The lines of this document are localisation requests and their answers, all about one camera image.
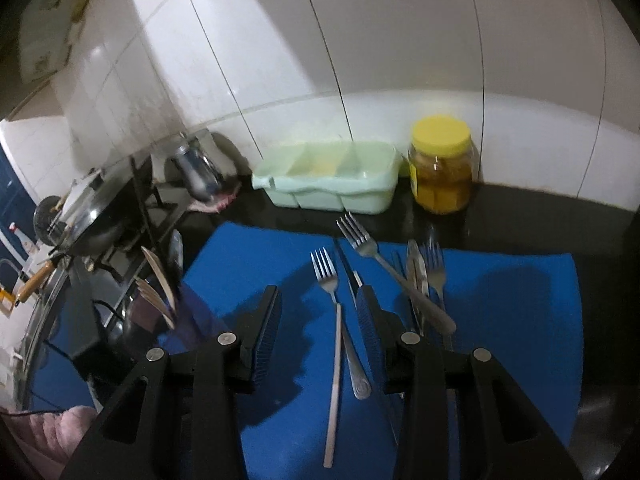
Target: yellow lid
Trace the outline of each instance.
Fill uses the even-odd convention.
[[[412,128],[412,143],[431,156],[459,156],[471,147],[471,130],[465,121],[446,115],[420,119]]]

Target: white bottle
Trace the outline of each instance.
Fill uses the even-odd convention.
[[[15,222],[11,222],[11,225],[9,225],[9,231],[11,231],[14,235],[18,237],[18,239],[20,240],[20,243],[22,244],[22,248],[25,250],[25,252],[29,256],[32,256],[38,253],[38,248],[36,244],[33,243],[26,234],[20,231],[18,226],[15,224]]]

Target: pan handle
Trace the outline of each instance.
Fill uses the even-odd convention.
[[[34,291],[39,288],[42,283],[51,275],[56,269],[58,262],[53,260],[47,260],[38,271],[31,276],[27,282],[22,286],[18,294],[15,297],[15,304],[24,303],[27,301]]]

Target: jar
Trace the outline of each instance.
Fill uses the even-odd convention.
[[[471,197],[471,133],[465,121],[431,116],[414,124],[409,149],[411,188],[427,211],[447,214]]]

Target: brown liquid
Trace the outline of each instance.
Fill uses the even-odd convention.
[[[466,160],[440,160],[436,164],[415,165],[412,182],[415,200],[423,208],[446,214],[459,211],[471,197],[471,165]]]

